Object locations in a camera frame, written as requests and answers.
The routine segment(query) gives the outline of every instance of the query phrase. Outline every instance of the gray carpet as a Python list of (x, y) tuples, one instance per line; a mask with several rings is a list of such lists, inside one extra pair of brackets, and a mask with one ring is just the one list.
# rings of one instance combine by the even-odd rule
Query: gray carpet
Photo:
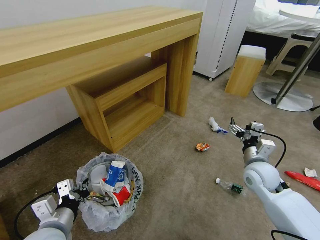
[[(269, 77), (264, 71), (265, 67), (258, 82), (280, 82), (285, 77), (281, 73)], [(144, 177), (144, 191), (134, 215), (115, 231), (95, 233), (87, 229), (79, 214), (73, 239), (271, 239), (270, 230), (275, 227), (254, 193), (245, 188), (234, 196), (215, 184), (216, 177), (243, 184), (244, 164), (242, 143), (232, 134), (212, 132), (207, 122), (210, 116), (224, 128), (231, 116), (243, 127), (256, 120), (264, 123), (268, 132), (281, 136), (288, 149), (278, 167), (280, 176), (320, 210), (319, 192), (283, 173), (308, 167), (320, 174), (320, 132), (312, 125), (320, 111), (287, 112), (263, 103), (252, 92), (247, 98), (226, 94), (229, 75), (230, 70), (213, 82), (193, 76), (186, 116), (166, 112), (119, 151)], [(308, 71), (296, 83), (314, 97), (315, 105), (320, 104), (319, 77)], [(196, 152), (195, 145), (202, 141), (211, 148)], [(274, 141), (277, 149), (271, 155), (272, 164), (283, 149), (280, 141)], [(76, 170), (102, 151), (107, 149), (78, 124), (1, 168), (0, 213), (11, 238), (15, 239), (15, 214), (27, 201), (58, 181), (75, 179)], [(37, 229), (38, 221), (30, 209), (19, 222), (24, 236)]]

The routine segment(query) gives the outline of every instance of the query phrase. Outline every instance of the black cable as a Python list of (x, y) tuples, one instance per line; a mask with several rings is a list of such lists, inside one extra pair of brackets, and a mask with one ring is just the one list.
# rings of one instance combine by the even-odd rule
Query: black cable
[(284, 232), (284, 231), (279, 231), (279, 230), (272, 230), (272, 231), (271, 231), (271, 237), (272, 237), (273, 240), (276, 240), (276, 239), (274, 238), (274, 236), (273, 236), (274, 233), (281, 233), (281, 234), (287, 235), (287, 236), (289, 236), (289, 237), (294, 237), (294, 238), (300, 239), (300, 240), (308, 240), (308, 239), (306, 239), (306, 238), (300, 237), (300, 236), (295, 235), (295, 234), (292, 234), (292, 233), (288, 233), (288, 232)]
[(314, 108), (310, 108), (309, 110), (310, 110), (310, 111), (314, 111), (314, 110), (316, 110), (316, 109), (318, 109), (318, 108), (320, 108), (320, 105), (317, 106), (317, 107), (314, 107)]
[(278, 138), (282, 143), (283, 143), (283, 152), (282, 152), (282, 155), (279, 159), (279, 161), (276, 163), (276, 165), (274, 166), (275, 168), (277, 168), (277, 166), (279, 165), (279, 163), (282, 161), (284, 155), (286, 154), (286, 151), (287, 151), (287, 145), (286, 145), (286, 142), (281, 138), (281, 137), (278, 137), (277, 135), (274, 135), (274, 134), (270, 134), (270, 133), (266, 133), (266, 132), (260, 132), (260, 131), (257, 131), (255, 129), (252, 129), (250, 128), (250, 130), (254, 131), (254, 132), (257, 132), (257, 133), (262, 133), (262, 134), (265, 134), (265, 135), (269, 135), (271, 137), (275, 137), (275, 138)]
[(20, 210), (19, 212), (17, 213), (15, 219), (14, 219), (14, 223), (13, 223), (13, 227), (14, 227), (14, 233), (16, 234), (16, 236), (20, 239), (25, 239), (23, 236), (21, 236), (21, 234), (19, 233), (18, 231), (18, 219), (19, 219), (19, 216), (20, 214), (23, 212), (23, 210), (26, 209), (27, 206), (29, 206), (31, 203), (33, 203), (34, 201), (38, 200), (39, 198), (41, 197), (44, 197), (46, 195), (48, 195), (49, 193), (57, 193), (58, 192), (58, 189), (57, 187), (54, 187), (53, 189), (51, 189), (50, 191), (48, 192), (45, 192), (45, 193), (42, 193), (40, 194), (39, 196), (37, 196), (36, 198), (32, 199), (30, 202), (28, 202), (26, 205), (24, 205)]

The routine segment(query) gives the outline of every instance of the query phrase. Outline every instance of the white bedsheet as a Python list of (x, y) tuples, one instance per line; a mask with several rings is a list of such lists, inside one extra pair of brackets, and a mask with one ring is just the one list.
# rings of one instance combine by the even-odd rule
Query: white bedsheet
[(279, 14), (280, 8), (299, 12), (306, 17), (320, 18), (319, 6), (280, 3), (277, 0), (257, 0), (253, 8), (247, 31), (259, 32), (288, 38), (292, 33), (317, 36), (320, 25), (288, 18)]

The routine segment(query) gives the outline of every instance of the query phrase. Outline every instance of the orange wrapper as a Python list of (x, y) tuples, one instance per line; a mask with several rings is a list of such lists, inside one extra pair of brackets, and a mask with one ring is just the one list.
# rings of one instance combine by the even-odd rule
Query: orange wrapper
[(210, 145), (209, 145), (208, 143), (198, 143), (198, 144), (196, 145), (196, 149), (197, 149), (199, 152), (207, 151), (209, 148), (210, 148)]

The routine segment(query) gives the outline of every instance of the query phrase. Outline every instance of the baseboard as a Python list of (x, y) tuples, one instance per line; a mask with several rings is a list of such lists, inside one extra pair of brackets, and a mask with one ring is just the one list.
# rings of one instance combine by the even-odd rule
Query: baseboard
[(40, 145), (44, 144), (45, 142), (49, 141), (50, 139), (58, 136), (59, 134), (67, 131), (68, 129), (72, 128), (73, 126), (77, 125), (81, 122), (80, 117), (76, 118), (75, 120), (72, 120), (71, 122), (63, 125), (62, 127), (54, 130), (53, 132), (45, 135), (44, 137), (38, 139), (37, 141), (29, 144), (28, 146), (20, 149), (19, 151), (9, 155), (8, 157), (5, 157), (4, 159), (0, 160), (0, 168), (6, 166), (7, 164), (13, 162), (14, 160), (18, 159), (19, 157), (23, 156), (24, 154), (30, 152), (31, 150), (39, 147)]

